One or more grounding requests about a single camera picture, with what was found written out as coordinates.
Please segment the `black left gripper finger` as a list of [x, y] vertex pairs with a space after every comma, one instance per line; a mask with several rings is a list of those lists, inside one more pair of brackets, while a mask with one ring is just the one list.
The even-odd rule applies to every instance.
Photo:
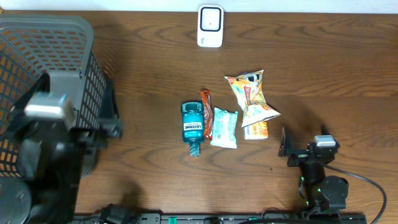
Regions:
[[98, 112], [100, 129], [109, 137], [120, 139], [123, 135], [123, 122], [116, 103], [113, 80], [108, 80], [103, 100]]
[[29, 90], [24, 93], [13, 105], [9, 113], [9, 122], [12, 124], [20, 118], [25, 116], [24, 109], [33, 95], [37, 92], [50, 91], [50, 76], [48, 73], [43, 73], [39, 79], [32, 85]]

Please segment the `small orange packet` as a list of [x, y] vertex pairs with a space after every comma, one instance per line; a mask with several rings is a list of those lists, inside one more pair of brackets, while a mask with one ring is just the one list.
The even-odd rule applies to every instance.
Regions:
[[243, 127], [245, 140], [263, 140], [269, 137], [266, 121]]

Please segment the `white wet wipes pack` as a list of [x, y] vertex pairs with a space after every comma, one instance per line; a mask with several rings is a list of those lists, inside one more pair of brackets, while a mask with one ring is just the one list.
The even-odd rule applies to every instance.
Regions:
[[214, 109], [212, 146], [236, 149], [235, 129], [238, 120], [238, 112], [231, 113], [219, 108]]

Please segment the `yellow snack bag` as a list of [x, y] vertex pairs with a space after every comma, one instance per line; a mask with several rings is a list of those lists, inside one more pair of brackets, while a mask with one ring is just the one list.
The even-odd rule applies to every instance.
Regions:
[[258, 70], [256, 72], [246, 72], [236, 77], [224, 77], [243, 111], [243, 128], [280, 116], [278, 111], [267, 104], [263, 94], [263, 73], [263, 70]]

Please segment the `blue mouthwash bottle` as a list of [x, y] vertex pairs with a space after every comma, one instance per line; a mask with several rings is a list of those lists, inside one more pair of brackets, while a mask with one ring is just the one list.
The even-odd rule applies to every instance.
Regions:
[[200, 144], [205, 140], [204, 106], [200, 101], [188, 101], [181, 105], [182, 139], [189, 145], [192, 157], [200, 155]]

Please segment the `red brown snack bar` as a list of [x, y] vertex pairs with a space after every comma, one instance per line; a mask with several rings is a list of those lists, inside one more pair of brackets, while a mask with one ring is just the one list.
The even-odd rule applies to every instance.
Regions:
[[204, 138], [212, 140], [213, 136], [213, 111], [211, 108], [211, 95], [210, 90], [203, 89], [200, 92], [201, 100], [204, 107], [204, 122], [205, 122], [205, 130], [204, 130]]

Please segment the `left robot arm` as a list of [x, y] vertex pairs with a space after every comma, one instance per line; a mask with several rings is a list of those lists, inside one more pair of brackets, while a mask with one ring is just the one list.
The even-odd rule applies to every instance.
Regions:
[[80, 107], [43, 73], [11, 107], [1, 134], [1, 222], [69, 223], [80, 180], [123, 124], [114, 83], [78, 90]]

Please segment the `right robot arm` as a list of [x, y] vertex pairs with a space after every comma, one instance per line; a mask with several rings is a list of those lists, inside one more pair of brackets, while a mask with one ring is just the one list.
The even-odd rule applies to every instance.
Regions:
[[327, 176], [325, 167], [335, 159], [340, 145], [326, 128], [316, 135], [305, 149], [296, 149], [287, 128], [282, 129], [279, 157], [287, 158], [289, 167], [299, 167], [301, 178], [298, 191], [308, 208], [302, 217], [335, 214], [346, 208], [348, 181], [335, 175]]

